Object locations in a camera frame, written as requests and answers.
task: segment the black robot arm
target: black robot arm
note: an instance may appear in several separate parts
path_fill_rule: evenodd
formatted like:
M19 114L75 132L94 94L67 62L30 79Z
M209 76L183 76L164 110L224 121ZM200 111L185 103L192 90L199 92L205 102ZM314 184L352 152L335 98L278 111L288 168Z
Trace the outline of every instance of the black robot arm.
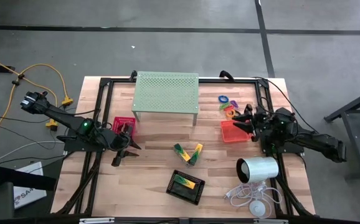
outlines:
M244 114L233 118L238 121L234 125L247 133L252 133L252 141L258 141L264 136L268 147L279 148L286 142L322 153L334 162L346 162L346 148L342 141L328 134L318 134L302 128L295 114L285 108L268 112L262 107L256 107L252 115L252 106L247 105Z
M58 121L64 126L75 132L76 138L91 145L98 146L102 149L110 149L117 151L116 157L112 163L113 166L118 166L121 158L125 156L137 156L131 152L122 152L128 146L141 149L131 138L132 127L125 125L120 134L116 134L112 130L106 128L99 128L100 123L90 118L83 118L81 116L74 116L74 114L51 105L46 96L47 92L43 94L34 92L27 92L25 98L21 102L21 108L31 114L44 114L51 119Z

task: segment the green and yellow block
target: green and yellow block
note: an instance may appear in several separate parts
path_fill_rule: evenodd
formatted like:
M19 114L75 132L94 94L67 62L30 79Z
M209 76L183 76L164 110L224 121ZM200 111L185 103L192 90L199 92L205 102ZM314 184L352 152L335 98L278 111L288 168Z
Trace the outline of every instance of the green and yellow block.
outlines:
M194 150L194 154L190 157L187 152L180 146L180 144L174 145L174 151L187 163L188 166L194 166L197 162L202 151L202 144L198 144Z
M179 183L179 184L183 184L184 186L186 186L186 187L188 187L190 189L194 189L194 187L195 187L194 182L192 182L190 180L187 180L184 177L181 177L181 176L179 176L177 174L174 176L174 181Z

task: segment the concrete floor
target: concrete floor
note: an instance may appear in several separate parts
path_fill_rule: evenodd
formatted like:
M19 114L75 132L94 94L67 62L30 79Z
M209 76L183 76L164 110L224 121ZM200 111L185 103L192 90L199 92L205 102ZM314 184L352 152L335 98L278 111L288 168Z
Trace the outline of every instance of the concrete floor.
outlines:
M360 30L360 0L261 3L268 29ZM0 24L259 28L253 0L0 0ZM349 146L343 124L326 124L322 118L360 95L360 35L268 35L268 43L275 76L286 79L290 99L303 117L319 132L332 134ZM52 64L64 75L75 101L85 75L160 70L197 72L207 77L227 70L235 77L267 77L260 34L0 30L0 61L17 70L34 63ZM62 97L62 85L54 72L35 68L27 75ZM13 79L14 75L0 73L0 115ZM31 116L19 107L25 93L34 90L39 89L21 84L7 117L43 120L43 116ZM2 125L37 141L52 139L43 123L3 121ZM0 155L27 143L0 129ZM34 146L7 158L61 153L62 144L52 150ZM360 221L360 180L343 179L359 168L353 149L349 147L348 162L344 164L335 164L309 150L305 159L317 214ZM22 167L28 163L23 160L6 165Z

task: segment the red tray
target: red tray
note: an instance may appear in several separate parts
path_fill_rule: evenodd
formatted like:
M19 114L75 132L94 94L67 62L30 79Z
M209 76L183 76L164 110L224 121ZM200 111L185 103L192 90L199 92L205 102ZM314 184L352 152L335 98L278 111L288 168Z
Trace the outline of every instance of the red tray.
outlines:
M234 121L222 121L220 126L222 127L222 135L224 142L241 142L248 141L250 139L250 134L239 129L233 125Z
M128 123L128 125L133 126L133 131L131 132L131 135L133 136L136 131L136 118L115 117L113 119L112 131L119 134L125 123Z

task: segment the wooden tabletop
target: wooden tabletop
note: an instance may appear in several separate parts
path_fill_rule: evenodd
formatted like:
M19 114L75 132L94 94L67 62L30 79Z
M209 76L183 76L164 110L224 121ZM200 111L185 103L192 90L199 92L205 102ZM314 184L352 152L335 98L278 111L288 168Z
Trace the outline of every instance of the wooden tabletop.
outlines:
M85 77L77 106L77 113L94 109L101 77ZM282 78L270 79L287 95ZM113 88L108 122L115 116L133 117L131 106L134 83L117 83ZM291 110L283 95L270 84L274 109ZM227 95L242 108L250 103L256 107L255 87L248 84L199 85L199 114L197 125L192 126L191 114L143 113L136 124L134 140L142 150L130 149L139 157L122 159L119 167L112 167L115 152L104 152L98 176L93 216L104 217L203 217L253 218L248 207L233 207L224 194L240 184L235 171L238 158L264 156L259 142L226 144L222 140L220 121L227 120L219 111L219 95ZM187 168L173 151L176 143L192 152L197 143L204 147L194 167ZM73 153L64 160L52 212L56 212L72 196L79 185L84 152ZM305 208L314 213L313 201L303 161L292 154L284 154L288 185ZM205 188L198 206L166 193L166 187L177 169L205 180Z

